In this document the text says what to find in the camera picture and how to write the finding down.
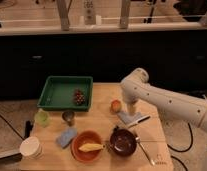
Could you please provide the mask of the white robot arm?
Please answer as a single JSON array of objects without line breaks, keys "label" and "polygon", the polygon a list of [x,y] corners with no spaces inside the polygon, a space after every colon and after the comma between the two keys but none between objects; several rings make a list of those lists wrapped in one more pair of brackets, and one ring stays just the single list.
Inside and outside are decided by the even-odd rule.
[{"label": "white robot arm", "polygon": [[136,68],[124,77],[120,83],[124,102],[135,104],[141,99],[207,132],[207,100],[154,87],[148,80],[143,68]]}]

